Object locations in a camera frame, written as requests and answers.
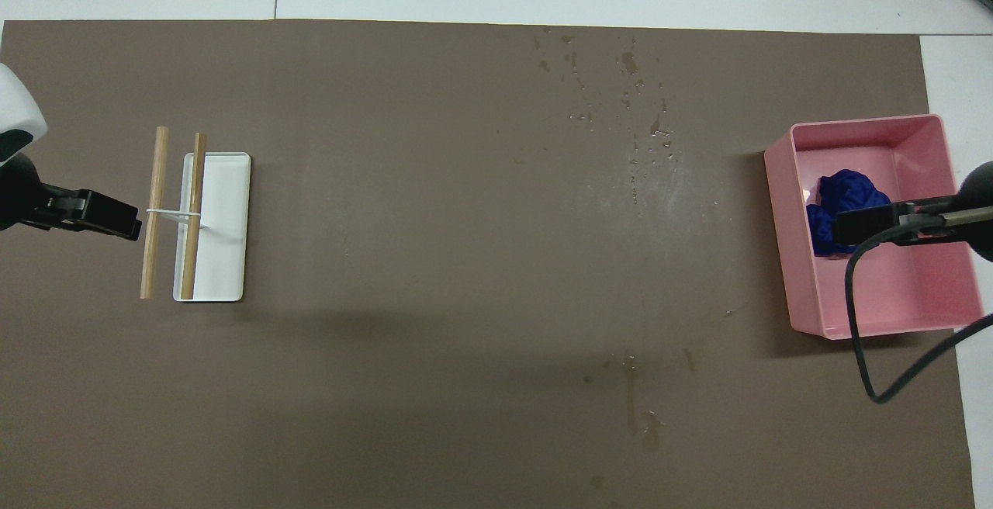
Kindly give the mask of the white wooden drying rack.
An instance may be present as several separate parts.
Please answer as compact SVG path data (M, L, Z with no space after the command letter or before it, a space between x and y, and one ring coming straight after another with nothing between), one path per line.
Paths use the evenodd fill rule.
M187 261L194 158L192 152L184 156L178 209L146 209L149 220L178 225L171 297L177 303L237 303L244 297L252 159L244 152L203 156L195 261Z

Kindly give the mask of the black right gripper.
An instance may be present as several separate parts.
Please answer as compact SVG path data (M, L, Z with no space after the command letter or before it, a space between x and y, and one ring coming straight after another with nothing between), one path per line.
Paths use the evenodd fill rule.
M869 240L869 237L892 227L908 227L914 223L921 226L918 229L905 230L894 237L891 243L899 247L911 247L962 240L964 236L960 230L939 221L940 216L953 212L957 203L957 197L932 197L898 201L878 207L848 209L835 216L834 244L854 248Z

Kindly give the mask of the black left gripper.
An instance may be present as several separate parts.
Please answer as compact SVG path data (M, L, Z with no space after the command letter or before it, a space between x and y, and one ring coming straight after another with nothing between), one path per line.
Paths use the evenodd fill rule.
M134 206L89 189L43 186L43 190L42 202L22 218L22 225L46 232L91 230L128 241L140 237L142 222Z

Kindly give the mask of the dark blue towel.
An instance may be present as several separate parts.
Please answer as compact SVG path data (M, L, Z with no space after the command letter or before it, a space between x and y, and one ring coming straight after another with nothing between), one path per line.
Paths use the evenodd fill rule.
M842 169L830 176L819 178L815 201L805 206L810 244L816 257L848 257L858 247L844 248L834 244L834 219L848 209L862 209L891 205L884 194L865 174Z

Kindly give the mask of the pink plastic bin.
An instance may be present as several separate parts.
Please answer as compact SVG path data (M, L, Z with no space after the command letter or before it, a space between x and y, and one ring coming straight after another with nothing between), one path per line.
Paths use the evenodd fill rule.
M823 177L859 172L891 201L957 191L946 128L936 114L799 123L763 152L791 328L830 340L850 336L843 258L817 257L806 207ZM884 244L862 257L853 280L862 336L962 327L983 315L971 249L964 243Z

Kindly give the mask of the brown table mat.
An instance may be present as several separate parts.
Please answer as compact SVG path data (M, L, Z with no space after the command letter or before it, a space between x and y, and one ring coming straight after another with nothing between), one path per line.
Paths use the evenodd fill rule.
M252 158L244 299L0 233L0 509L973 509L957 360L794 331L763 152L928 112L915 36L10 21L50 184Z

